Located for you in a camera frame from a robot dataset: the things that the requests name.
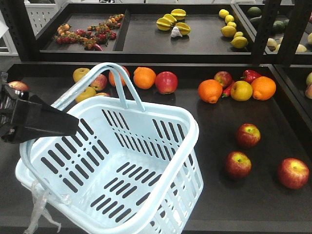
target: plastic handle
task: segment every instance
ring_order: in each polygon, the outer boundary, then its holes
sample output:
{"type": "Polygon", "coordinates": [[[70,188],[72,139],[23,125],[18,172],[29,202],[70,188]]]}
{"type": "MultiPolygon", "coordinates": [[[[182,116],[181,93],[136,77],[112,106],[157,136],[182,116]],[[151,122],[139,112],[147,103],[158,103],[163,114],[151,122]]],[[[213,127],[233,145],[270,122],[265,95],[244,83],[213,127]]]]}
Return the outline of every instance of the plastic handle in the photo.
{"type": "MultiPolygon", "coordinates": [[[[143,105],[139,95],[136,92],[136,89],[134,88],[132,82],[130,81],[130,78],[126,71],[120,66],[115,63],[111,62],[104,62],[100,63],[96,66],[94,66],[79,82],[77,82],[75,85],[73,85],[67,92],[65,92],[59,99],[57,99],[51,106],[59,109],[64,110],[79,94],[81,94],[94,80],[95,78],[101,74],[102,72],[106,70],[111,70],[114,74],[114,80],[116,83],[116,89],[117,93],[121,102],[121,105],[123,108],[127,109],[128,104],[126,101],[125,93],[123,91],[123,87],[121,84],[121,78],[120,75],[124,78],[126,85],[135,99],[139,110],[145,111],[145,106],[143,105]]],[[[46,189],[50,189],[50,191],[62,202],[65,204],[70,203],[69,200],[66,200],[62,195],[54,192],[54,189],[50,186],[49,181],[45,178],[43,178],[38,171],[34,168],[34,166],[31,163],[30,154],[31,154],[31,148],[34,144],[35,140],[29,140],[22,144],[20,144],[19,152],[20,157],[25,164],[25,166],[33,173],[33,175],[36,177],[36,179],[39,181],[39,183],[42,185],[42,187],[46,189]]]]}

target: plastic bag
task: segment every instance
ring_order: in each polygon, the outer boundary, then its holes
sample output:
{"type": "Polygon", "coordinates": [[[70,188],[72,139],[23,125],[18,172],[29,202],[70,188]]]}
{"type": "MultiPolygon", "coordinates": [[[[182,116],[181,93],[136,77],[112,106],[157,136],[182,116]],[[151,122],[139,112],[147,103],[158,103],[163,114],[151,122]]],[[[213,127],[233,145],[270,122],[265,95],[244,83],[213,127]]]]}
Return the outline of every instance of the plastic bag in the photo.
{"type": "Polygon", "coordinates": [[[47,203],[48,196],[49,196],[49,190],[47,189],[43,193],[40,194],[40,192],[36,189],[37,184],[39,184],[39,182],[34,181],[31,185],[34,209],[31,214],[30,224],[28,228],[24,231],[24,234],[33,234],[36,231],[36,229],[38,228],[38,221],[41,215],[43,215],[50,223],[56,225],[58,227],[57,232],[59,232],[61,224],[58,222],[55,222],[52,219],[48,210],[45,208],[45,205],[47,203]]]}

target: yellow apple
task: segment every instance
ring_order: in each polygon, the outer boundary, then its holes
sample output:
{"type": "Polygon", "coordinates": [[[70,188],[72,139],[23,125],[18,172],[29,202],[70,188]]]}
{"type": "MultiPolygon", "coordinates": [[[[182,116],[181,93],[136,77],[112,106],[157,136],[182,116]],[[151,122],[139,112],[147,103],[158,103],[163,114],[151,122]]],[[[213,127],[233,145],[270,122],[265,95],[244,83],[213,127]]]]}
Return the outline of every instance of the yellow apple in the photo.
{"type": "Polygon", "coordinates": [[[90,71],[89,68],[85,68],[85,67],[80,67],[77,68],[74,72],[73,72],[73,79],[74,82],[77,83],[81,78],[84,77],[85,74],[87,74],[90,71]]]}
{"type": "Polygon", "coordinates": [[[82,92],[77,98],[76,102],[81,102],[87,98],[93,97],[97,94],[96,90],[93,87],[88,86],[84,92],[82,92]]]}

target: red bell pepper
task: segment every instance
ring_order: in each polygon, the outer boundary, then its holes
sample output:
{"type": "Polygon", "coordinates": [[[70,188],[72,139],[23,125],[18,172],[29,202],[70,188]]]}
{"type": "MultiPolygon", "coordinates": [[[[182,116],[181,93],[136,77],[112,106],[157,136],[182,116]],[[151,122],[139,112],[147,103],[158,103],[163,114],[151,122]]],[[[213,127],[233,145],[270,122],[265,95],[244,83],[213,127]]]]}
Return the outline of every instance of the red bell pepper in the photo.
{"type": "Polygon", "coordinates": [[[243,72],[243,76],[241,77],[242,80],[248,82],[249,84],[253,82],[258,77],[261,77],[262,75],[254,70],[246,70],[243,72]]]}

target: light blue plastic basket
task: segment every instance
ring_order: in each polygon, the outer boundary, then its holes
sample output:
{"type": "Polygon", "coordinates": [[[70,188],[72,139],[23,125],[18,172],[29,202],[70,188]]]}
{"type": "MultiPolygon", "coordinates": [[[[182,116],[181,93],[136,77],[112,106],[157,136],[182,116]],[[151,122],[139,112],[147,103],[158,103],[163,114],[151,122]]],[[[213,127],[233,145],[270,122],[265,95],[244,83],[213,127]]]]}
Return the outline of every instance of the light blue plastic basket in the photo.
{"type": "Polygon", "coordinates": [[[198,125],[185,109],[142,102],[123,68],[96,65],[52,106],[63,110],[105,70],[119,98],[91,97],[68,113],[75,136],[20,146],[17,179],[49,189],[48,202],[90,234],[180,234],[203,189],[198,125]],[[134,97],[127,100],[120,73],[134,97]]]}

